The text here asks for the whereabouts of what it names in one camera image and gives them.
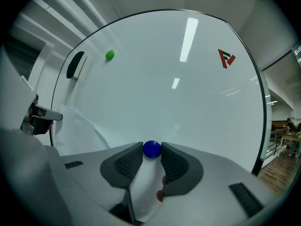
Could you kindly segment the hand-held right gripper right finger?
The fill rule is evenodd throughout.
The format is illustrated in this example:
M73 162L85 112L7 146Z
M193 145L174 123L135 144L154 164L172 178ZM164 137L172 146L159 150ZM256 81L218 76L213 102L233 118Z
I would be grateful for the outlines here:
M170 144L161 144L161 164L165 171L164 196L189 193L201 181L204 169L200 160Z

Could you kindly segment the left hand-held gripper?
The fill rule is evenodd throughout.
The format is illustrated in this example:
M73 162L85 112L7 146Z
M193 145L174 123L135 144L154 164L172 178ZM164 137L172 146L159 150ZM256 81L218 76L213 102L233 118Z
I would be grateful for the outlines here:
M53 121L61 121L63 119L61 113L38 105L38 99L38 94L35 94L35 98L20 128L23 132L28 132L32 135L46 134L52 130Z

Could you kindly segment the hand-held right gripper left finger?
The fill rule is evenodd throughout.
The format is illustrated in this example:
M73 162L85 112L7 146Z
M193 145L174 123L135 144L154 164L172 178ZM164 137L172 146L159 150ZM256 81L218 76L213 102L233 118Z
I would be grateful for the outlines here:
M143 142L105 159L100 166L103 178L116 188L129 188L143 162Z

